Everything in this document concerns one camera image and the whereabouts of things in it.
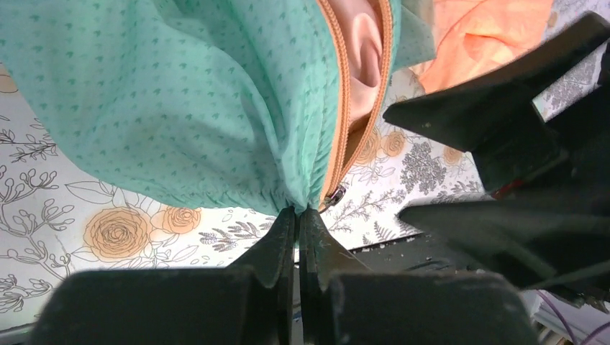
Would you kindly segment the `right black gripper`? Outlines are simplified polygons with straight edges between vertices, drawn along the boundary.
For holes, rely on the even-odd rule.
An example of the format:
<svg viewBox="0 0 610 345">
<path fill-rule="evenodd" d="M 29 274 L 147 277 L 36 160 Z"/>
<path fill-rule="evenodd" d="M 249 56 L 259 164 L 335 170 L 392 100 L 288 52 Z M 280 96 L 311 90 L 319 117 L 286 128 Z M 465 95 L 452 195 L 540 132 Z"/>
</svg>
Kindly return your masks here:
<svg viewBox="0 0 610 345">
<path fill-rule="evenodd" d="M 494 197 L 407 206 L 399 220 L 518 288 L 608 295 L 609 61 L 592 91 L 550 119 L 533 103 L 608 39 L 609 23 L 587 12 L 505 66 L 389 106 L 389 124 L 473 150 Z"/>
</svg>

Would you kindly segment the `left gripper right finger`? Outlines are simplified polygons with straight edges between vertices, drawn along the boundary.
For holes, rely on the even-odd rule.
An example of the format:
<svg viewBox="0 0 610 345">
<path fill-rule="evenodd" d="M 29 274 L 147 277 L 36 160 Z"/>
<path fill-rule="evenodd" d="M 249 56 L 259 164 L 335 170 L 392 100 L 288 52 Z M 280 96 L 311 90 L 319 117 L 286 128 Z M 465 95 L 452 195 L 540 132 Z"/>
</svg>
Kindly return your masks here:
<svg viewBox="0 0 610 345">
<path fill-rule="evenodd" d="M 306 344 L 536 344 L 518 292 L 477 272 L 375 272 L 328 232 L 299 217 Z"/>
</svg>

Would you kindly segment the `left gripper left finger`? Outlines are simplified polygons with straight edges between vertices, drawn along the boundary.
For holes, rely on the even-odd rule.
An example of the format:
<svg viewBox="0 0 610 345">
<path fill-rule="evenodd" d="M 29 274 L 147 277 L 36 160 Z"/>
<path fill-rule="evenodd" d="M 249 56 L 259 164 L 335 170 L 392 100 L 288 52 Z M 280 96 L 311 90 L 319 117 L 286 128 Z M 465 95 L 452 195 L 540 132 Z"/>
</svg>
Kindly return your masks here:
<svg viewBox="0 0 610 345">
<path fill-rule="evenodd" d="M 224 268 L 90 270 L 68 277 L 30 344 L 289 344 L 296 214 Z"/>
</svg>

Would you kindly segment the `orange and teal jacket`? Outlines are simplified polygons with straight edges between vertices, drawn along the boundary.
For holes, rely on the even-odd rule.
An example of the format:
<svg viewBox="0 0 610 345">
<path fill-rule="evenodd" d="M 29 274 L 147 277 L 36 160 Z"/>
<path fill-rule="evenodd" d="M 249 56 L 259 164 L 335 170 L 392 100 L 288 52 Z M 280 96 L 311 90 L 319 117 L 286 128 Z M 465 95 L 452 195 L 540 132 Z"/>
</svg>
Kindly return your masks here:
<svg viewBox="0 0 610 345">
<path fill-rule="evenodd" d="M 534 47 L 551 1 L 3 1 L 1 60 L 77 167 L 169 206 L 330 202 L 391 74 Z"/>
</svg>

